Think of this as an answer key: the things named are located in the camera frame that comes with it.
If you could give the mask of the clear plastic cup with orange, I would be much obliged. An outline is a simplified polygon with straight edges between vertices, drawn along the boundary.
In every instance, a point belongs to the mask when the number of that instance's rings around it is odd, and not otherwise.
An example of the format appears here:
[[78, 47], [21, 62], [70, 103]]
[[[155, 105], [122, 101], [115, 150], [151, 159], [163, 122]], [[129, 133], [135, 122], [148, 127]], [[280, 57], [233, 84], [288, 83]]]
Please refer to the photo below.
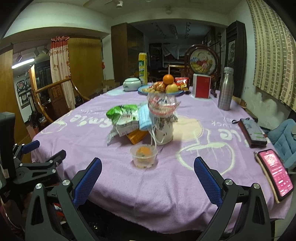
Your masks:
[[132, 161], [137, 168], [151, 168], [156, 160], [158, 150], [154, 145], [141, 144], [130, 149]]

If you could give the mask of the round painted decorative screen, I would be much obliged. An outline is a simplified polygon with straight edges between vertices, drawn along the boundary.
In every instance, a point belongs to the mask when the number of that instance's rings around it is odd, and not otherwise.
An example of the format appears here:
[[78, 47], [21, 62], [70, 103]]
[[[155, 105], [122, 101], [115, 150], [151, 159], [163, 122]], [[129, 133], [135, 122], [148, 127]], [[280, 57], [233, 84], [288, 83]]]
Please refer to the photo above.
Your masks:
[[203, 44], [194, 44], [186, 50], [184, 76], [189, 78], [187, 88], [193, 85], [194, 74], [209, 75], [210, 93], [217, 97], [216, 89], [221, 80], [221, 60], [213, 49]]

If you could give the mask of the white floral mug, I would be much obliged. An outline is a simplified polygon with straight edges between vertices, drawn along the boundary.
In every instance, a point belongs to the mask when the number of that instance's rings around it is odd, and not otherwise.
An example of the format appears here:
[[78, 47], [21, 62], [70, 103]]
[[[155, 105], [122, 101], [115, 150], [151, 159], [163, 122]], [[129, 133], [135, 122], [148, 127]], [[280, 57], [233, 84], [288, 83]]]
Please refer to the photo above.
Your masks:
[[178, 121], [178, 117], [172, 113], [169, 115], [151, 114], [152, 133], [157, 145], [165, 145], [173, 139], [174, 123]]

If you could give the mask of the red snack packet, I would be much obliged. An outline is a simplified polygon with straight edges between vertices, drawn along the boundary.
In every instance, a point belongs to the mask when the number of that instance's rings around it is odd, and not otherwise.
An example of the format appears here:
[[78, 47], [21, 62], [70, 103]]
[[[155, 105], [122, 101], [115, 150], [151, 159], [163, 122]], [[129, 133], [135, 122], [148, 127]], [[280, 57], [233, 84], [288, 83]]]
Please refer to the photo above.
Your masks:
[[175, 84], [178, 87], [179, 91], [188, 91], [188, 82], [189, 82], [189, 77], [176, 77], [175, 78]]

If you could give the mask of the brown wallet case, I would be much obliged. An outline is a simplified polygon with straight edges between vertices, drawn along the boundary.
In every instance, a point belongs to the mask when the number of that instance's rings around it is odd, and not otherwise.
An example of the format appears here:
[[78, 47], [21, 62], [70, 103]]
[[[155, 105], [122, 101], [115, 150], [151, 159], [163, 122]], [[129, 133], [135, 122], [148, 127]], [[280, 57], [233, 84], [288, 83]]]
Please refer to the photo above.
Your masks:
[[263, 148], [267, 145], [267, 140], [259, 125], [251, 119], [241, 118], [238, 122], [250, 148]]

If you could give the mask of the blue face mask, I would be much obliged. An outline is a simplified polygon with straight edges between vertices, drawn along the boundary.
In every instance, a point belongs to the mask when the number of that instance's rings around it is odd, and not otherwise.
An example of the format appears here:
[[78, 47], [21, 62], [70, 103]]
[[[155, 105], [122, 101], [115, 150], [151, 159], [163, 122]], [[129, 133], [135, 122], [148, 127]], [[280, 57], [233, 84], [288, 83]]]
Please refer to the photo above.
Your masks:
[[149, 107], [147, 104], [141, 106], [138, 110], [138, 121], [139, 129], [141, 131], [151, 131], [152, 130], [152, 120], [149, 112]]

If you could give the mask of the purple smile tablecloth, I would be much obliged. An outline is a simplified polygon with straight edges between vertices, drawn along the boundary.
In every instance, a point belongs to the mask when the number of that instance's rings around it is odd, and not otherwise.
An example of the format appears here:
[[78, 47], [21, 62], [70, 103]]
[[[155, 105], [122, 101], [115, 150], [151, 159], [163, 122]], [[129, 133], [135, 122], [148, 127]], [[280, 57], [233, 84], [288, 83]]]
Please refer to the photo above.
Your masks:
[[283, 219], [291, 205], [281, 203], [254, 157], [237, 121], [248, 114], [232, 102], [229, 111], [220, 110], [217, 99], [178, 97], [173, 138], [162, 145], [150, 136], [133, 145], [126, 137], [109, 137], [113, 125], [106, 113], [122, 104], [140, 105], [147, 98], [117, 88], [95, 97], [65, 114], [39, 132], [40, 146], [32, 152], [33, 162], [47, 161], [60, 150], [66, 158], [58, 166], [62, 179], [71, 179], [94, 158], [102, 161], [102, 173], [90, 200], [149, 230], [177, 233], [203, 230], [216, 206], [208, 199], [193, 166], [196, 157], [238, 185], [258, 183], [269, 216]]

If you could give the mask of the white ceramic lidded pot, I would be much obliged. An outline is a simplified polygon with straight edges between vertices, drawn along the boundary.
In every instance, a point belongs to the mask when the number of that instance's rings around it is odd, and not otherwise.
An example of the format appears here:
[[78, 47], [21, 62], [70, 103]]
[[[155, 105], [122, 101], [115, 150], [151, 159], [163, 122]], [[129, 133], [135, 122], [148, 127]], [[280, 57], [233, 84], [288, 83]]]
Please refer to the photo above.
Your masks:
[[123, 82], [124, 91], [137, 91], [141, 87], [142, 83], [139, 78], [129, 77]]

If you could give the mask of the blue fruit plate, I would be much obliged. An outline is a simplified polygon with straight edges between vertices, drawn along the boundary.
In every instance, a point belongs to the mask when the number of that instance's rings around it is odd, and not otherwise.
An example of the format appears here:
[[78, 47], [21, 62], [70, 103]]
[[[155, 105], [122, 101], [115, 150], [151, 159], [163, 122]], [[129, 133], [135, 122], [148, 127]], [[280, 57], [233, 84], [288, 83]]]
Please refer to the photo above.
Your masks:
[[176, 92], [172, 92], [172, 93], [159, 92], [159, 91], [147, 92], [147, 89], [150, 89], [150, 88], [152, 88], [152, 85], [144, 85], [144, 86], [139, 87], [137, 92], [142, 95], [148, 95], [149, 93], [159, 93], [159, 94], [167, 94], [167, 95], [174, 95], [174, 96], [180, 96], [185, 93], [184, 90], [180, 90], [180, 91], [176, 91]]

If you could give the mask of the red white box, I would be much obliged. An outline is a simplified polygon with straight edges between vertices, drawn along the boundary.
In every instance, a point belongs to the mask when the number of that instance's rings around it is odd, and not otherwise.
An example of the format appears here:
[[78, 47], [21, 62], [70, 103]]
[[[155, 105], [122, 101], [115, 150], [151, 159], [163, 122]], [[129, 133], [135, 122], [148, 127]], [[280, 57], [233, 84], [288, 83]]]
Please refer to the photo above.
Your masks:
[[195, 98], [209, 98], [211, 77], [209, 75], [194, 74], [192, 95]]

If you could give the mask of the silver metal bottle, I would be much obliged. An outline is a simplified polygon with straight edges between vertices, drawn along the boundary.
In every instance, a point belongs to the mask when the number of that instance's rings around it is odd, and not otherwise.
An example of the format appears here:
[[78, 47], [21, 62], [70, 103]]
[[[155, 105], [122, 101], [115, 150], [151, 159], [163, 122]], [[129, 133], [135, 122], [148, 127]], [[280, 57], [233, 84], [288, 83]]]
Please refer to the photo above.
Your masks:
[[224, 68], [223, 81], [221, 84], [221, 90], [218, 99], [218, 107], [222, 110], [230, 110], [230, 104], [234, 92], [233, 73], [233, 68]]

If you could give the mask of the orange snack box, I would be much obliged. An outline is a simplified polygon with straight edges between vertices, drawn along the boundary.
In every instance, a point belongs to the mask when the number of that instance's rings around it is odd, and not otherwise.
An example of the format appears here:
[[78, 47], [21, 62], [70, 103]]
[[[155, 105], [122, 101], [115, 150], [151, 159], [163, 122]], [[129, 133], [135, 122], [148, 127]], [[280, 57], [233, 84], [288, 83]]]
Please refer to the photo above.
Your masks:
[[127, 134], [126, 136], [133, 145], [136, 145], [141, 140], [143, 140], [147, 136], [148, 133], [149, 133], [148, 131], [141, 131], [138, 129], [138, 130], [135, 130], [135, 131]]

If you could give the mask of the green white snack bag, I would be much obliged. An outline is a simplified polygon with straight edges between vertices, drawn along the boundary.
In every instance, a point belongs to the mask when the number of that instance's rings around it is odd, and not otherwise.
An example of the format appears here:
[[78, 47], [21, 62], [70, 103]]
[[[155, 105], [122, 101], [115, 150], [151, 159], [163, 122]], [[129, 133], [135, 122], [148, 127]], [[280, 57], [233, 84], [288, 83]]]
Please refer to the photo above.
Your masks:
[[139, 129], [138, 106], [135, 104], [118, 105], [107, 111], [106, 116], [112, 123], [107, 136], [107, 144], [115, 136], [125, 136]]

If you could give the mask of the yellow green tall box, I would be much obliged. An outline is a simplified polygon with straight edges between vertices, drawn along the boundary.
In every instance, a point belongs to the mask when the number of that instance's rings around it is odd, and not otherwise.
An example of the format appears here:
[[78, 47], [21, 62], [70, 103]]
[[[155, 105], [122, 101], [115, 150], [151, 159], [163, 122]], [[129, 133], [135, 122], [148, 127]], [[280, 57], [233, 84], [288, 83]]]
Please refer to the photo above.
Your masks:
[[138, 55], [138, 74], [141, 85], [147, 85], [147, 53], [139, 53]]

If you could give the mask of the orange fruit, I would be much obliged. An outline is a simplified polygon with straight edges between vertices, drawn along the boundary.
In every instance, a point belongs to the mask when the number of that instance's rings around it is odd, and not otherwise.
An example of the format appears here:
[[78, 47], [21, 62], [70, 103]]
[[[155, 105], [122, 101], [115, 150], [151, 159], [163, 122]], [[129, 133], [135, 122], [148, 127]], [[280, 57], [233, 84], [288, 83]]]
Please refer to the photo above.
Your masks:
[[163, 76], [163, 83], [165, 85], [170, 85], [170, 84], [173, 84], [175, 81], [174, 77], [170, 74], [166, 74]]

